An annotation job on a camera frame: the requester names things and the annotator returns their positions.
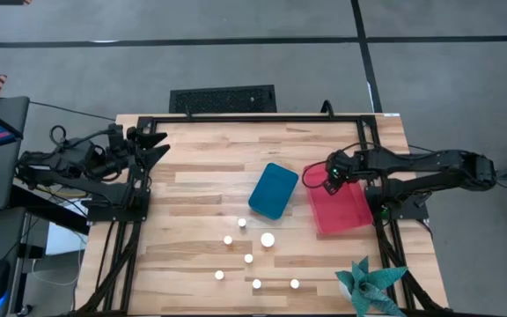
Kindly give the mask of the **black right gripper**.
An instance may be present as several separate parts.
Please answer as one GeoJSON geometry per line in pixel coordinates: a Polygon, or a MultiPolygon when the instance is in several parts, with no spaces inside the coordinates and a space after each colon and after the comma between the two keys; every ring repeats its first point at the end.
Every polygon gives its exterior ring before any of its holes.
{"type": "Polygon", "coordinates": [[[359,181],[357,167],[357,159],[350,157],[344,151],[329,154],[326,160],[327,180],[322,183],[323,188],[330,195],[335,195],[337,189],[341,188],[345,181],[359,181]]]}

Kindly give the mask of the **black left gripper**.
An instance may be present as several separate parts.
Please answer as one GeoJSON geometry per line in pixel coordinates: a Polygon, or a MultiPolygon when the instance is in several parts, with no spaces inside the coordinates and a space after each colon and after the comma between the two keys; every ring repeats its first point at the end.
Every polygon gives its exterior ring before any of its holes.
{"type": "Polygon", "coordinates": [[[142,129],[130,127],[124,136],[123,127],[115,123],[107,126],[107,137],[107,171],[122,171],[132,165],[151,170],[171,148],[169,144],[155,147],[167,138],[165,132],[144,133],[142,129]],[[146,151],[146,163],[143,159],[143,149],[149,149],[146,151]]]}

